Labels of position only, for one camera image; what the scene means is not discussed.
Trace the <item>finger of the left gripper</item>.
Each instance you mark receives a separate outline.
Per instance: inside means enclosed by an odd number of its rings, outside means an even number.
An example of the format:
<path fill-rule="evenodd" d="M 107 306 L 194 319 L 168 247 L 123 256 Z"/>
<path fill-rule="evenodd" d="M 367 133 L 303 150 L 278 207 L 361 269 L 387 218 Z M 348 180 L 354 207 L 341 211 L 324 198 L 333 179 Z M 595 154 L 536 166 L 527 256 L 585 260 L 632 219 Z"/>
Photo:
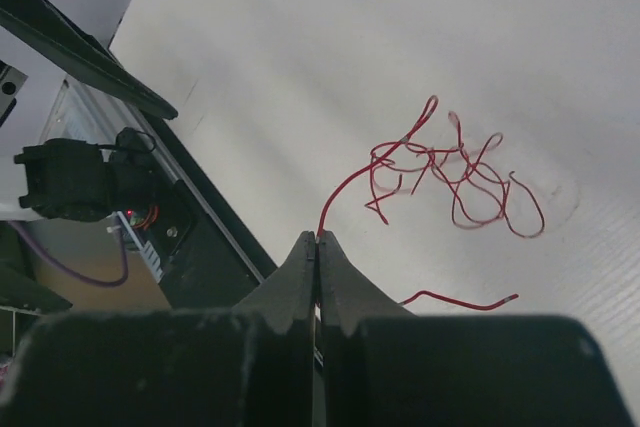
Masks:
<path fill-rule="evenodd" d="M 157 118 L 178 116 L 49 0 L 1 0 L 1 26 L 76 80 Z"/>

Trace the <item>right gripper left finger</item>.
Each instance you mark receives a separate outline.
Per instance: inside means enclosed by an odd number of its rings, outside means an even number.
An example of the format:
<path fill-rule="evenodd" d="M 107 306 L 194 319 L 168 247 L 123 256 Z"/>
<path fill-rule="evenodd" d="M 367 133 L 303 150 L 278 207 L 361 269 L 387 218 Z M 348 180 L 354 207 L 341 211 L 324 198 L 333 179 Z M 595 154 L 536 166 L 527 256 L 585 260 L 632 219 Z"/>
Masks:
<path fill-rule="evenodd" d="M 316 242 L 300 234 L 284 263 L 233 313 L 247 323 L 244 426 L 310 426 L 313 418 Z"/>

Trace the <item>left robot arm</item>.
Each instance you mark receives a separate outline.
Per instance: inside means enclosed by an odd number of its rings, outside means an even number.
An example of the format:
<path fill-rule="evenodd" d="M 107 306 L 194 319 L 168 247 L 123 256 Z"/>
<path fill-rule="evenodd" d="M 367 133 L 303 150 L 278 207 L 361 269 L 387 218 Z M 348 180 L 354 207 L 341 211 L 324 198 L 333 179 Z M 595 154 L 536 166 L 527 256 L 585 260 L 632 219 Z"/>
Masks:
<path fill-rule="evenodd" d="M 156 118 L 177 110 L 127 72 L 94 37 L 49 0 L 1 0 L 1 26 L 74 79 Z M 1 160 L 1 218 L 97 222 L 115 211 L 157 213 L 159 182 L 145 165 L 106 160 L 104 151 L 146 156 L 151 148 L 54 138 Z"/>

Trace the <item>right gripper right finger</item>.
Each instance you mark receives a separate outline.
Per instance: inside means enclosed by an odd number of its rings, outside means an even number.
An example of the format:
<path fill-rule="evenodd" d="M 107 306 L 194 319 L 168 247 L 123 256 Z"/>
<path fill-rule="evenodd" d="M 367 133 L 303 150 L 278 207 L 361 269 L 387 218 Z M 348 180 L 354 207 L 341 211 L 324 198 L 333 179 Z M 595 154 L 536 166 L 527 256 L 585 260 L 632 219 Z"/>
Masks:
<path fill-rule="evenodd" d="M 364 425 L 370 413 L 369 381 L 359 326 L 412 314 L 351 263 L 333 232 L 318 237 L 317 261 L 327 424 Z"/>

